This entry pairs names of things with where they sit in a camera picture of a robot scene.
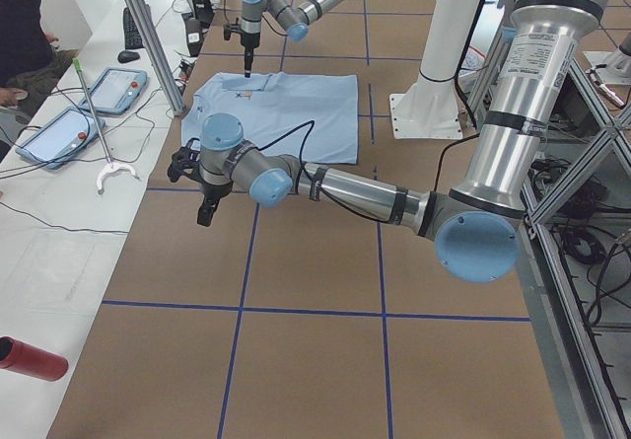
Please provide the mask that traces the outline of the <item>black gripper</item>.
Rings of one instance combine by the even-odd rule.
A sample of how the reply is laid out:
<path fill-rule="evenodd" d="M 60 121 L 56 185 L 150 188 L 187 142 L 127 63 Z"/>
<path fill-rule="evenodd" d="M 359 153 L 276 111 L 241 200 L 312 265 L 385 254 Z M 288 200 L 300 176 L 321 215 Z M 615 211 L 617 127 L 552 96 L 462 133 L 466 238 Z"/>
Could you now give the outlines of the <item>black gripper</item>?
<path fill-rule="evenodd" d="M 203 192 L 203 201 L 197 211 L 196 223 L 201 226 L 210 226 L 219 201 L 231 193 L 232 183 L 215 184 L 202 182 L 199 186 Z"/>
<path fill-rule="evenodd" d="M 248 24 L 241 26 L 241 45 L 244 47 L 244 76 L 249 78 L 252 72 L 254 50 L 260 46 L 260 25 L 251 27 Z"/>

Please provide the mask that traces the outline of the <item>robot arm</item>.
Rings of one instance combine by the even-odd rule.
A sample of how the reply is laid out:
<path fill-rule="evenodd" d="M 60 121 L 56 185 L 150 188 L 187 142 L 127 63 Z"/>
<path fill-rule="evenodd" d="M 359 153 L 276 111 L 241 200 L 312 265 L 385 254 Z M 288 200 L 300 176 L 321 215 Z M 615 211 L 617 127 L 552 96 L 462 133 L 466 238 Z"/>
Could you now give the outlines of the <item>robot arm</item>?
<path fill-rule="evenodd" d="M 418 193 L 371 181 L 298 156 L 266 156 L 247 141 L 234 116 L 215 113 L 201 127 L 196 175 L 208 224 L 234 186 L 265 207 L 290 193 L 326 198 L 377 222 L 403 225 L 431 240 L 454 276 L 489 282 L 519 255 L 516 228 L 524 215 L 520 191 L 546 131 L 574 51 L 598 25 L 607 0 L 513 0 L 516 34 L 496 96 L 479 133 L 464 180 L 448 193 Z"/>
<path fill-rule="evenodd" d="M 241 20 L 236 23 L 244 48 L 246 78 L 251 76 L 254 51 L 260 46 L 261 23 L 268 13 L 292 41 L 300 41 L 311 24 L 345 0 L 306 0 L 298 7 L 288 0 L 242 0 Z"/>

